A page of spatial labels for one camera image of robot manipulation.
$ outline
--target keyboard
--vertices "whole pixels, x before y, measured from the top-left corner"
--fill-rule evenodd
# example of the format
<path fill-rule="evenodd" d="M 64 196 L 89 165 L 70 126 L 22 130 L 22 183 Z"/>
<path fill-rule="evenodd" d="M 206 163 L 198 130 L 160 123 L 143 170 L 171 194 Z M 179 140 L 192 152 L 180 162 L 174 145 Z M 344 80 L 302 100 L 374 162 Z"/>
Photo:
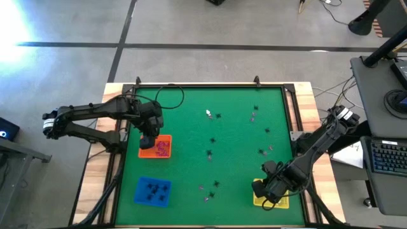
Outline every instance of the keyboard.
<path fill-rule="evenodd" d="M 407 144 L 372 141 L 371 155 L 373 172 L 407 177 Z"/>

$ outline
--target computer monitor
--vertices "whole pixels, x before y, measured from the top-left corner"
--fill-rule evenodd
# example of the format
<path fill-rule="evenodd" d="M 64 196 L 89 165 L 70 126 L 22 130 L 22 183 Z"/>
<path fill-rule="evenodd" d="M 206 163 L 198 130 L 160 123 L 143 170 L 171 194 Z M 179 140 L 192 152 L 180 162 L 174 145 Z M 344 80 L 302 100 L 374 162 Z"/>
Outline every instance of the computer monitor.
<path fill-rule="evenodd" d="M 1 138 L 13 141 L 19 130 L 20 127 L 18 125 L 15 125 L 10 121 L 5 120 L 4 118 L 0 118 Z"/>

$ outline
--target white paper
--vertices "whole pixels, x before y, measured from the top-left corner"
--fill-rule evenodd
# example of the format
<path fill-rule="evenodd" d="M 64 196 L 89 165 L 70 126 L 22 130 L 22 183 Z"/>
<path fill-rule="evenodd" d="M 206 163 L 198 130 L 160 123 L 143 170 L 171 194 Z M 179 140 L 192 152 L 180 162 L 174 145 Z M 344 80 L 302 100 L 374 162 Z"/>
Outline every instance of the white paper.
<path fill-rule="evenodd" d="M 361 142 L 352 144 L 332 156 L 332 160 L 363 169 L 363 150 Z"/>

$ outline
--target wooden table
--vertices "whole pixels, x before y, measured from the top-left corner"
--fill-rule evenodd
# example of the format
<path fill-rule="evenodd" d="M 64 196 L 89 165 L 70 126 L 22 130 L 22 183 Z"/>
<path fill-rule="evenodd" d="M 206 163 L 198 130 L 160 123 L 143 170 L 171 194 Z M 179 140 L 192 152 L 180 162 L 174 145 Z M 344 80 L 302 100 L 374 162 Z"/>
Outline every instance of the wooden table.
<path fill-rule="evenodd" d="M 131 83 L 107 83 L 102 102 L 106 102 L 112 97 L 122 93 L 123 85 Z M 282 82 L 265 82 L 266 84 L 283 84 Z M 309 82 L 294 82 L 296 100 L 298 108 L 300 110 L 301 122 L 304 131 L 312 132 L 320 127 L 321 123 L 319 120 L 319 115 L 317 112 L 317 106 L 315 104 L 314 95 L 312 92 L 312 87 Z M 290 117 L 293 124 L 293 129 L 297 130 L 296 117 L 294 113 L 293 100 L 291 94 L 287 93 L 288 106 L 290 110 Z M 110 118 L 99 118 L 97 120 L 97 130 L 108 131 L 114 130 L 116 126 L 116 120 Z M 92 156 L 100 151 L 104 147 L 101 144 L 93 144 L 90 148 L 89 156 Z M 117 167 L 118 159 L 120 155 L 116 155 L 115 166 Z M 100 198 L 104 183 L 106 180 L 106 171 L 109 161 L 109 153 L 101 153 L 100 155 L 92 158 L 85 167 L 83 179 L 81 181 L 80 189 L 78 190 L 78 201 L 74 205 L 72 210 L 71 223 L 79 223 L 82 219 L 86 217 L 89 211 L 92 210 L 98 199 Z M 329 210 L 342 222 L 345 222 L 345 216 L 343 215 L 343 210 L 341 207 L 341 202 L 336 188 L 336 182 L 333 175 L 331 162 L 327 154 L 323 155 L 314 164 L 313 175 L 315 180 L 315 187 L 317 193 L 327 205 Z M 310 214 L 310 221 L 316 222 L 315 215 L 313 214 L 314 209 L 312 207 L 312 202 L 310 197 L 307 196 L 307 206 Z M 109 222 L 113 203 L 113 193 L 110 196 L 107 207 L 105 211 L 104 222 Z"/>

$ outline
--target orange tray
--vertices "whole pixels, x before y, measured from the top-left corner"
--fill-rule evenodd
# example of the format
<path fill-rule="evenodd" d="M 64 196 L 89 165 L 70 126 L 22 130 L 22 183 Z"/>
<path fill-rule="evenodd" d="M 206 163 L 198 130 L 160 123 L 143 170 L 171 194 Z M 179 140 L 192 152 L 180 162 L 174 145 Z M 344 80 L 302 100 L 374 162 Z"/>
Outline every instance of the orange tray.
<path fill-rule="evenodd" d="M 171 143 L 171 135 L 159 135 L 155 139 L 154 147 L 149 149 L 139 149 L 139 158 L 170 158 Z"/>

